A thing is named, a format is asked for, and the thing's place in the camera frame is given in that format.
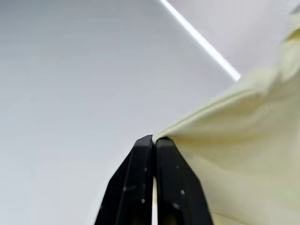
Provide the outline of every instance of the yellow cloth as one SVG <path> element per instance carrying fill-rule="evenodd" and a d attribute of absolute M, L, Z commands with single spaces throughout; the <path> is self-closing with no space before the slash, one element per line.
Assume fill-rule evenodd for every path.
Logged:
<path fill-rule="evenodd" d="M 215 225 L 300 225 L 300 15 L 295 21 L 275 68 L 243 76 L 153 136 L 174 140 Z"/>

